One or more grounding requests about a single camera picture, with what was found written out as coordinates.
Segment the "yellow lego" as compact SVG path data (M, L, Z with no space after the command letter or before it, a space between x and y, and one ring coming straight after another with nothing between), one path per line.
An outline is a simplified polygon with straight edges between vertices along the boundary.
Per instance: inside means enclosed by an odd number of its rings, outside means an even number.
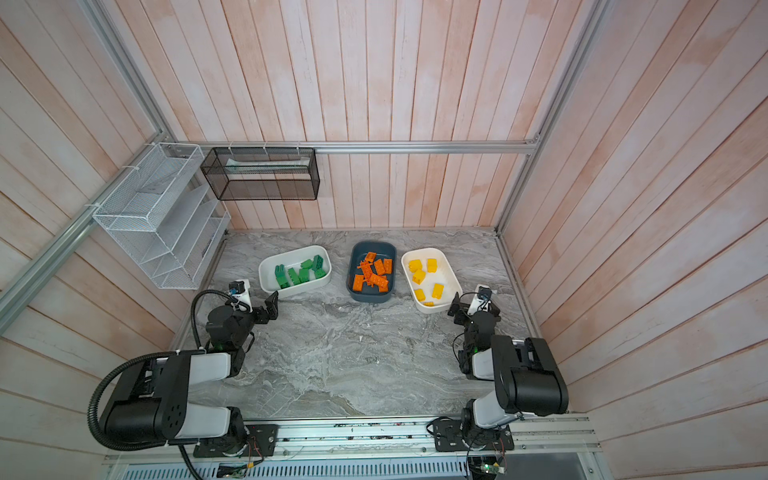
M426 278L426 273L423 270L418 270L413 273L413 282L416 284L421 284L424 279Z

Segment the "green long lego brick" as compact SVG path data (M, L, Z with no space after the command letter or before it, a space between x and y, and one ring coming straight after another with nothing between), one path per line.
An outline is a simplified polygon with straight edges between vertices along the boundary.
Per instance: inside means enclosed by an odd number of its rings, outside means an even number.
M321 255L315 255L314 258L313 258L312 269L314 271L322 270L323 269L323 264L324 264L323 257Z

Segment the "long orange lego plate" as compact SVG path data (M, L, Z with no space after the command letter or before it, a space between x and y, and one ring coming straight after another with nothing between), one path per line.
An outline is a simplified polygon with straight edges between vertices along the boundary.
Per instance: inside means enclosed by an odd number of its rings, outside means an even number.
M373 279L373 277L375 276L375 274L374 274L374 272L373 272L372 263L368 263L368 262L366 262L366 261L362 261L362 262L359 264L359 268L360 268L360 270L362 271L362 274L363 274L363 275L365 276L365 278L366 278L366 284L367 284L368 286L371 286L371 287L373 287L373 286L376 286L376 283L375 283L375 281L374 281L374 279Z

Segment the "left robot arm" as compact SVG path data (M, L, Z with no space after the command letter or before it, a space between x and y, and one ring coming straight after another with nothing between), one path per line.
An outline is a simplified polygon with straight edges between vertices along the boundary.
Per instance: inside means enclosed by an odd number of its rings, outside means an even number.
M247 425L237 407L189 400L191 387L237 376L255 340L254 327L279 314L277 292L253 306L242 281L215 294L225 302L208 314L208 342L130 359L98 384L87 425L99 444L116 451L192 445L198 458L273 452L276 426Z

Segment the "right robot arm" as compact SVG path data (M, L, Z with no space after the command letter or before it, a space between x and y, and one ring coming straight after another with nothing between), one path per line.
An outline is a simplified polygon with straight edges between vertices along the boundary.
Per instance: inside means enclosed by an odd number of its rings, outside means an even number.
M490 393L470 400L462 410L459 433L469 450L502 443L501 430L527 413L564 414L569 394L548 343L542 338L515 340L496 332L500 309L491 291L455 294L447 311L463 327L463 346L454 351L460 371L493 384Z

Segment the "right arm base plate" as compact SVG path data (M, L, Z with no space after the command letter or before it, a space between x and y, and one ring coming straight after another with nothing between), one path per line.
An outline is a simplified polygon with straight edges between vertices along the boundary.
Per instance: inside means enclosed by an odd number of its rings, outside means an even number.
M502 452L514 449L514 441L507 428L481 429L463 420L441 416L426 425L426 432L433 438L438 452Z

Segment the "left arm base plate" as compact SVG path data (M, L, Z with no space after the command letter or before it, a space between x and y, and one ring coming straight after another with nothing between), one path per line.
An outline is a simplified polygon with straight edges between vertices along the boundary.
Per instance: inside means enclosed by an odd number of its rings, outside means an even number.
M193 450L195 458L252 457L263 459L274 454L277 424L244 424L230 429L223 437L201 440Z

